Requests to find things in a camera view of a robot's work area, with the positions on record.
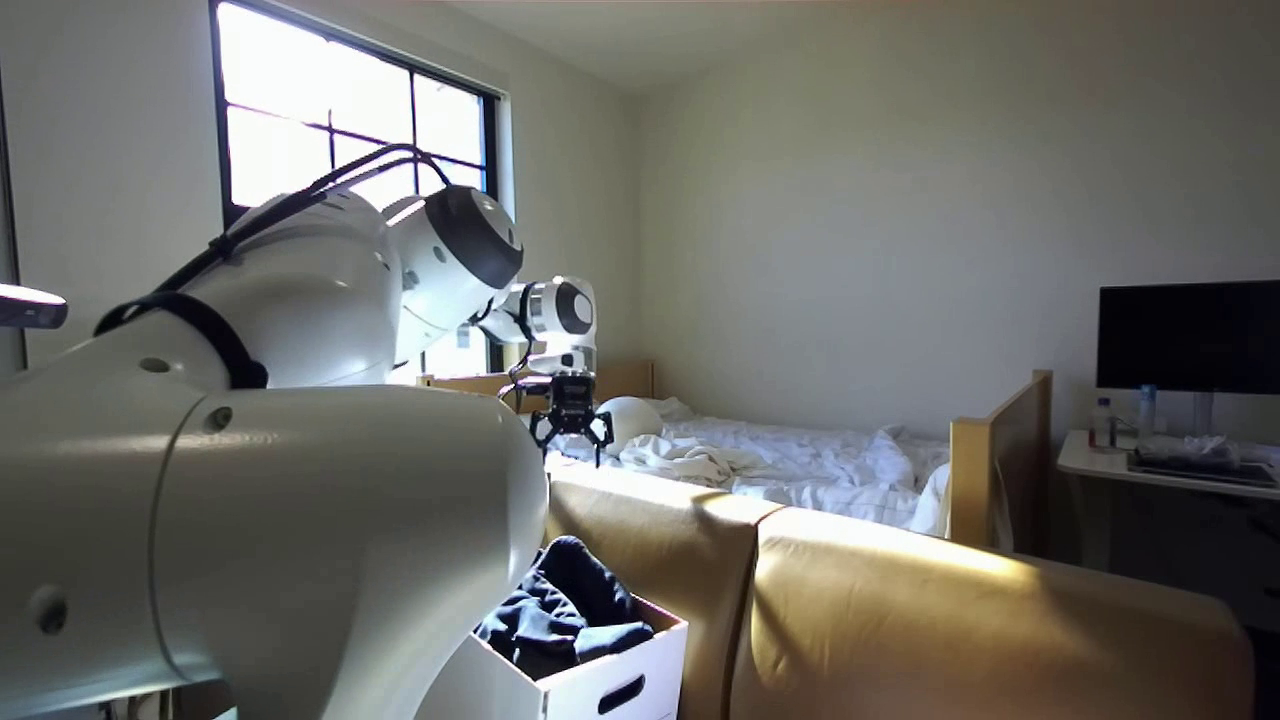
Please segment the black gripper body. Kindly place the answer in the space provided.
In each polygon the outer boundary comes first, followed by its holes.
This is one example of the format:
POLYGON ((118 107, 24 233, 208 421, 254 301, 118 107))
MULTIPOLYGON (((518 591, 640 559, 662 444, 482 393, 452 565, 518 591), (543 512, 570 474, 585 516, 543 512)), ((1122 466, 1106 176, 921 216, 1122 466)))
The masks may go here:
POLYGON ((546 413, 543 413, 546 429, 585 433, 595 421, 592 389, 595 389, 592 377, 554 377, 546 389, 546 413))

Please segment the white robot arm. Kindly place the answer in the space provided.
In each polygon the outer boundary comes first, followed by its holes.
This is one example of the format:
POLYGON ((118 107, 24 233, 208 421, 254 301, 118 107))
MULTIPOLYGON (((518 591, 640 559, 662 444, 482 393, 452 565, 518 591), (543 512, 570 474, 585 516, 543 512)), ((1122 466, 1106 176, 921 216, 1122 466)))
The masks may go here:
POLYGON ((245 720, 412 720, 546 512, 518 418, 393 377, 522 266, 456 180, 370 210, 375 147, 0 389, 0 718, 218 681, 245 720))

